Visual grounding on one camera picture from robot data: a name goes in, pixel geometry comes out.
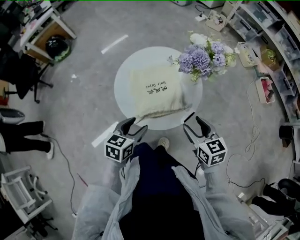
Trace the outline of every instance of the round white table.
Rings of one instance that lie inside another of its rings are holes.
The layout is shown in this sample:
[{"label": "round white table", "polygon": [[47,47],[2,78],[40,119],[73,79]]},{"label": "round white table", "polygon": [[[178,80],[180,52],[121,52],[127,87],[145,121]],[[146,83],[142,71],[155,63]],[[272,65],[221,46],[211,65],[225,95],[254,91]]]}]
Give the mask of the round white table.
[{"label": "round white table", "polygon": [[[129,56],[120,66],[114,81],[114,95],[122,113],[127,118],[135,116],[135,102],[130,90],[130,71],[143,69],[160,63],[168,63],[170,56],[173,59],[179,57],[181,52],[169,47],[147,47]],[[159,118],[146,118],[138,122],[138,126],[148,125],[151,130],[167,130],[178,127],[199,106],[202,98],[202,81],[198,84],[187,79],[187,75],[178,72],[182,81],[183,101],[188,103],[189,108],[185,111],[176,112]]]}]

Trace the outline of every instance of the office chair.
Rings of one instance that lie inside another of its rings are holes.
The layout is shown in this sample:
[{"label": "office chair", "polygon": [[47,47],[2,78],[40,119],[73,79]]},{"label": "office chair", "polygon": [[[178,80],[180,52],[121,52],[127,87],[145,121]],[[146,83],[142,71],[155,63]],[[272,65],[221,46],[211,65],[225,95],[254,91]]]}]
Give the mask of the office chair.
[{"label": "office chair", "polygon": [[36,65],[35,58],[22,53],[21,57],[8,44],[2,45],[0,50],[0,79],[16,86],[16,91],[5,91],[3,95],[18,94],[23,99],[29,90],[34,87],[34,101],[37,100],[38,83],[42,83],[50,88],[53,84],[40,80],[42,74],[51,63],[48,63],[40,72],[40,67]]}]

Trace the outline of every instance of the white shoe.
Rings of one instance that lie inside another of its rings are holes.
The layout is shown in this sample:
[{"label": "white shoe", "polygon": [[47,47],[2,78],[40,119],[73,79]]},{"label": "white shoe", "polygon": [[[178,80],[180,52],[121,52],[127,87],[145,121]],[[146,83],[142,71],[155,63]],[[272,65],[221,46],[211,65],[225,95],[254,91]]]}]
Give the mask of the white shoe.
[{"label": "white shoe", "polygon": [[166,137],[161,137],[157,143],[157,146],[163,146],[165,150],[167,151],[170,146],[170,141]]},{"label": "white shoe", "polygon": [[50,142],[50,151],[47,152],[47,158],[50,160],[54,156],[54,143]]},{"label": "white shoe", "polygon": [[45,126],[46,126],[46,122],[43,121],[43,132],[44,132],[44,130],[45,130]]}]

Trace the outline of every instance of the cloth bag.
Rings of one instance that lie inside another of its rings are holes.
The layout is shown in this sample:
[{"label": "cloth bag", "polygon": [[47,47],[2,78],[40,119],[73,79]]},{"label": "cloth bag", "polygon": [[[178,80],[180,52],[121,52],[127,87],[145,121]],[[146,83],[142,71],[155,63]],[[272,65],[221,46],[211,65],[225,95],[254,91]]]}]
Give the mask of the cloth bag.
[{"label": "cloth bag", "polygon": [[155,118],[185,109],[178,66],[159,65],[130,73],[135,113],[139,118]]}]

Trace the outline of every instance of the gray concrete floor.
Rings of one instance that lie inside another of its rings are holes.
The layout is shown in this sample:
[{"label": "gray concrete floor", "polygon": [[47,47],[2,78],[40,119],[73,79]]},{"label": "gray concrete floor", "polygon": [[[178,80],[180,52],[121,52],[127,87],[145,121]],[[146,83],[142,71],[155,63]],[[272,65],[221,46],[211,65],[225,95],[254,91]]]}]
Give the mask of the gray concrete floor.
[{"label": "gray concrete floor", "polygon": [[[205,26],[204,22],[197,23],[194,18],[198,12],[194,5],[179,7],[169,1],[74,3],[63,14],[64,20],[77,35],[73,51],[63,62],[50,69],[44,78],[53,83],[54,88],[40,90],[39,105],[34,103],[32,92],[23,100],[17,96],[10,98],[10,107],[23,111],[26,121],[46,121],[45,133],[59,141],[70,159],[76,180],[75,210],[86,189],[76,173],[89,184],[107,185],[116,191],[120,186],[115,177],[118,166],[103,157],[102,145],[94,148],[91,142],[111,124],[124,119],[113,93],[114,78],[122,62],[135,51],[149,46],[167,46],[182,51],[188,45],[188,30],[214,34],[214,38],[227,40],[231,47],[242,40],[229,27],[218,33]],[[129,35],[126,40],[106,54],[101,53],[124,34]],[[237,66],[217,81],[203,83],[197,115],[214,124],[226,142],[228,157],[220,173],[224,178],[229,156],[238,153],[249,158],[252,154],[245,154],[244,149],[250,143],[253,126],[246,90],[254,77],[254,70],[244,68],[237,59]],[[278,137],[278,127],[284,118],[279,98],[270,105],[260,104],[254,84],[250,86],[249,97],[261,134],[251,161],[235,156],[228,167],[231,180],[244,186],[263,177],[271,183],[288,176],[293,159],[293,148],[283,149]],[[189,124],[199,128],[194,120],[189,120]],[[155,146],[162,136],[170,139],[170,154],[194,171],[197,160],[182,126],[167,131],[150,130],[144,141]],[[72,180],[58,148],[50,161],[46,160],[45,154],[37,151],[12,153],[6,161],[14,169],[32,166],[53,199],[54,204],[48,210],[55,218],[54,224],[64,239],[71,239],[75,223],[70,209]],[[238,195],[243,191],[251,195],[258,187],[259,184],[248,189],[234,187],[234,192]]]}]

